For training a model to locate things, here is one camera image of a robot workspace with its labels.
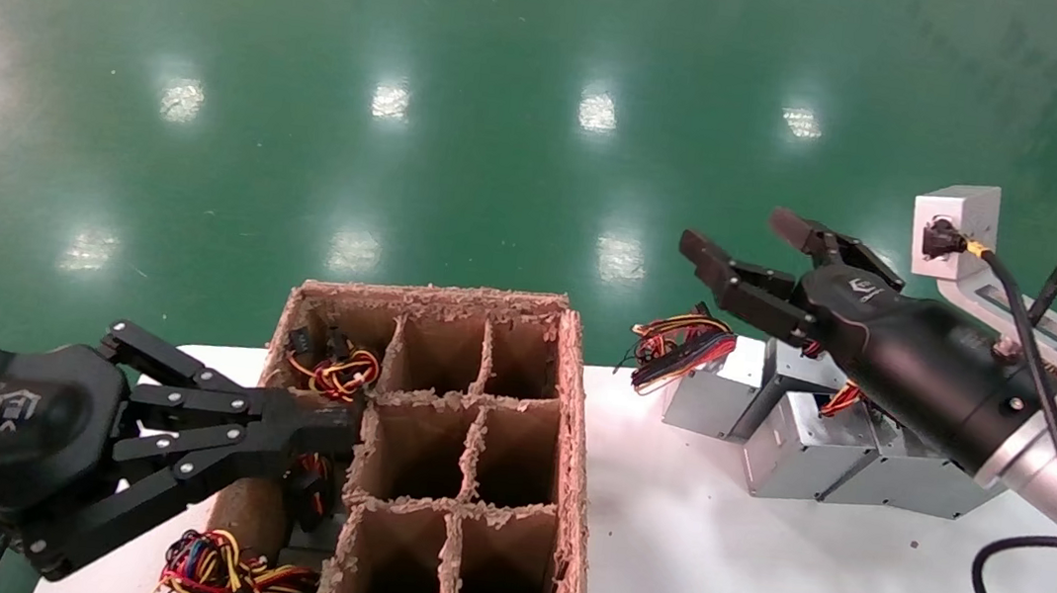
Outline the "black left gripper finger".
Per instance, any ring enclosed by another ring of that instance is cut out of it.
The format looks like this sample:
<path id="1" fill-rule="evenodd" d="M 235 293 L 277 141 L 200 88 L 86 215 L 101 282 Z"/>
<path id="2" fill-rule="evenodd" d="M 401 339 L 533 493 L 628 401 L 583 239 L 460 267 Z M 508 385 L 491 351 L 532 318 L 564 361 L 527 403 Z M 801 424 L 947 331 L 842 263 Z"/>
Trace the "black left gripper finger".
<path id="1" fill-rule="evenodd" d="M 319 407 L 282 387 L 240 386 L 129 320 L 112 325 L 99 355 L 151 379 L 126 396 L 124 416 L 141 425 L 185 430 L 237 425 L 245 431 L 255 425 L 292 442 L 349 449 L 356 444 L 358 428 L 347 408 Z"/>
<path id="2" fill-rule="evenodd" d="M 296 512 L 311 512 L 311 495 L 328 490 L 300 459 L 351 452 L 267 436 L 255 425 L 124 440 L 111 457 L 128 486 L 30 523 L 23 546 L 42 576 L 64 579 L 207 500 L 214 501 L 211 527 L 229 531 L 257 554 L 275 558 L 288 544 Z"/>

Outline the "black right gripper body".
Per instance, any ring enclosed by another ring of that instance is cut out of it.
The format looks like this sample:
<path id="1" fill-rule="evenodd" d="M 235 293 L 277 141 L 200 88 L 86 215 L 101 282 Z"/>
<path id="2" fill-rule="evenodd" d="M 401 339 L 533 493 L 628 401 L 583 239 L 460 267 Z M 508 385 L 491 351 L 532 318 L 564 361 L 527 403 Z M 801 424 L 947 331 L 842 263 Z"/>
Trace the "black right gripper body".
<path id="1" fill-rule="evenodd" d="M 1027 365 L 1004 365 L 983 326 L 857 268 L 800 278 L 810 332 L 885 413 L 973 475 L 1042 409 Z"/>

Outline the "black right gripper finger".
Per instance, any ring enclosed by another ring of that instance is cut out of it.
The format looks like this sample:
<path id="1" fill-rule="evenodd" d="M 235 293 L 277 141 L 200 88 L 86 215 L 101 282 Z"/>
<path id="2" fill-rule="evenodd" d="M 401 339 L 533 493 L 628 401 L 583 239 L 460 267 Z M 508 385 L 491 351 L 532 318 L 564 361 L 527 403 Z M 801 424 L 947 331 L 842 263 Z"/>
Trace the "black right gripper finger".
<path id="1" fill-rule="evenodd" d="M 791 274 L 733 259 L 700 231 L 683 229 L 678 249 L 724 313 L 782 342 L 801 347 L 811 342 L 817 320 L 796 305 L 797 282 Z"/>
<path id="2" fill-rule="evenodd" d="M 815 268 L 841 264 L 883 279 L 895 292 L 906 286 L 900 275 L 878 258 L 875 251 L 869 249 L 863 240 L 833 231 L 823 222 L 808 220 L 789 209 L 776 208 L 772 215 L 771 228 L 792 248 L 810 257 Z"/>

